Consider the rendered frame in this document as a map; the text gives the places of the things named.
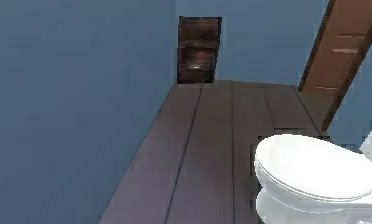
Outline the brown wooden room door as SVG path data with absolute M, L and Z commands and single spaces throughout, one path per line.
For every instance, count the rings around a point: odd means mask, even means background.
M 372 0 L 329 0 L 298 90 L 326 97 L 320 128 L 327 130 L 372 44 Z

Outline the white toilet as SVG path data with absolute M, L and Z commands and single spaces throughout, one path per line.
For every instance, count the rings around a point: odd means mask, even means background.
M 372 130 L 358 152 L 276 134 L 257 145 L 254 168 L 264 224 L 372 224 Z

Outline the dark brown wooden shelf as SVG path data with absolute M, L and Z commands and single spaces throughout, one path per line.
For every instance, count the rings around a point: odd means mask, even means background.
M 212 83 L 214 81 L 221 24 L 221 17 L 179 17 L 178 84 Z

